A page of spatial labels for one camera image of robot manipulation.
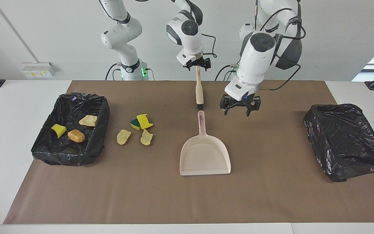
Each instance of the trash bag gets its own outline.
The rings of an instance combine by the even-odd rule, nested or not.
[[[105,97],[85,93],[60,95],[31,148],[33,157],[50,165],[80,166],[93,163],[104,147],[109,113]],[[98,117],[95,127],[79,124],[79,120],[87,114]],[[60,138],[51,129],[54,124],[67,128]],[[67,132],[73,129],[83,132],[85,141],[76,143],[69,139]]]
[[[374,131],[358,106],[313,105],[304,124],[317,161],[332,181],[374,173]]]

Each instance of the white table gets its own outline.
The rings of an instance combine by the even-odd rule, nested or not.
[[[374,91],[363,83],[326,82],[338,104],[353,103],[374,129]],[[30,167],[30,149],[70,81],[7,80],[0,88],[0,233],[374,233],[374,223],[205,225],[2,225]],[[22,118],[27,125],[22,125]]]

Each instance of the dustpan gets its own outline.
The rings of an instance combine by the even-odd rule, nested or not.
[[[205,113],[199,111],[199,135],[186,141],[181,149],[180,175],[215,175],[230,173],[230,159],[223,142],[207,135]]]

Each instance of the white robotic arm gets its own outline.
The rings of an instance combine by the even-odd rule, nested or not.
[[[201,66],[206,70],[211,67],[210,59],[203,59],[202,33],[199,25],[203,21],[203,13],[199,7],[189,0],[171,0],[181,11],[167,24],[167,35],[172,42],[183,46],[177,55],[178,61],[190,69]]]
[[[102,43],[119,53],[121,76],[124,80],[147,80],[147,64],[142,62],[136,49],[127,43],[142,33],[140,22],[131,17],[123,0],[99,0],[106,15],[117,22],[115,26],[101,34]]]
[[[257,24],[245,24],[239,33],[243,40],[239,68],[220,103],[225,114],[234,106],[246,106],[247,115],[257,111],[260,99],[254,94],[269,66],[291,68],[301,55],[299,0],[257,0],[255,13]],[[277,33],[279,23],[283,24],[283,34]]]

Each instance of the brown table covering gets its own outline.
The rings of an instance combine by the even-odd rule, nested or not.
[[[4,223],[374,222],[374,174],[331,182],[307,140],[306,111],[335,104],[323,81],[258,91],[261,108],[249,117],[245,108],[227,116],[220,110],[226,82],[202,84],[206,130],[225,143],[229,175],[179,174],[181,147],[198,135],[195,82],[73,81],[68,92],[108,99],[102,155],[79,167],[34,160]],[[148,147],[140,143],[141,131],[129,126],[144,113],[154,123]],[[124,146],[116,143],[121,129],[132,132]]]

